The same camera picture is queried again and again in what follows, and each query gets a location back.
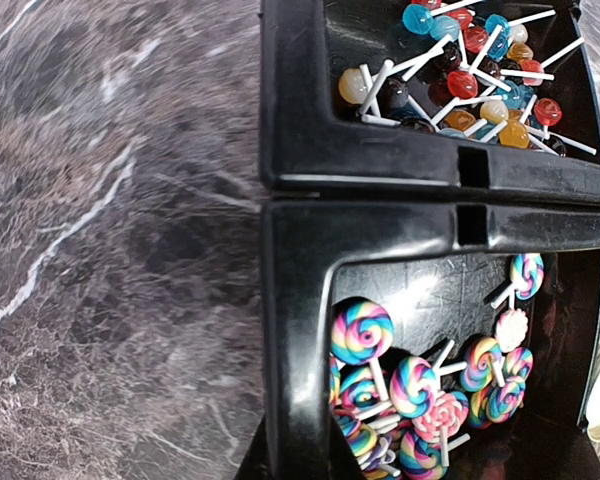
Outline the black three-compartment candy tray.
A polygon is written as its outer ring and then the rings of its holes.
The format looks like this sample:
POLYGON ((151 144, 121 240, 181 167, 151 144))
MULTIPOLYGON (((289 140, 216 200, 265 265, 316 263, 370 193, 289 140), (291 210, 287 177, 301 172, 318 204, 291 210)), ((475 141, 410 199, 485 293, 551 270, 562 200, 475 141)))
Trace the black three-compartment candy tray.
POLYGON ((267 1, 262 7, 260 168, 275 197, 262 217, 269 474, 357 479, 328 411, 331 312, 382 305, 399 355, 490 330, 489 303, 517 253, 545 279, 524 303, 535 365, 523 408, 475 433, 452 479, 600 479, 585 431, 600 330, 600 117, 584 51, 558 61, 542 94, 566 156, 360 122, 341 72, 378 70, 431 46, 401 23, 402 1, 267 1))

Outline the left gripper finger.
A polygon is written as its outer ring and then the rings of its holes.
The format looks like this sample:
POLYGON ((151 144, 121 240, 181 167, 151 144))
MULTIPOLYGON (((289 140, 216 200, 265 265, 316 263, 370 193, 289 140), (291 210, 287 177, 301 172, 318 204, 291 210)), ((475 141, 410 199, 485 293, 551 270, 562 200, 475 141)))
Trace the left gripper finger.
POLYGON ((269 459, 266 418, 262 417, 234 480, 268 480, 269 459))

